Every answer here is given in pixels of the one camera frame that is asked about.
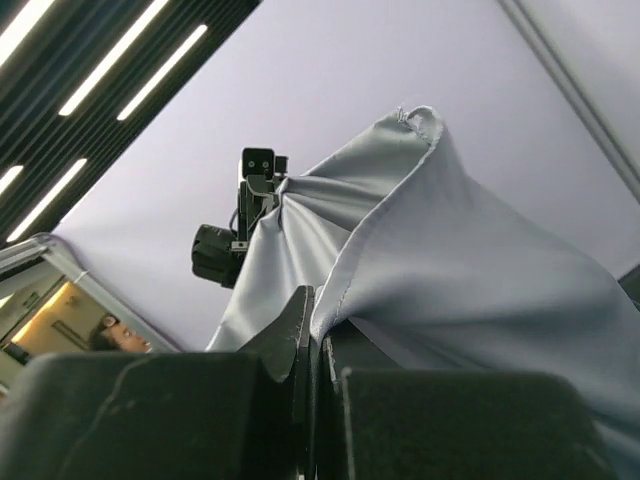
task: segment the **black slatted ceiling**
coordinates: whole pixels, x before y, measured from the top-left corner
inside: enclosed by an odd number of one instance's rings
[[[0,1],[0,32],[25,3]],[[51,231],[258,3],[170,0],[80,106],[62,117],[60,108],[151,0],[57,0],[0,66],[0,176],[24,165],[0,197],[0,248],[73,162],[87,158],[22,238]],[[128,119],[117,121],[122,108],[201,24],[208,30],[195,47]]]

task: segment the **white wall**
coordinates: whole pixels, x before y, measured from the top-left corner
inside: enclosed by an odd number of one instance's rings
[[[265,2],[56,230],[107,288],[186,348],[229,292],[190,271],[226,225],[246,146],[300,173],[398,105],[439,109],[469,172],[620,276],[640,209],[496,2]]]
[[[640,168],[640,2],[522,2]]]

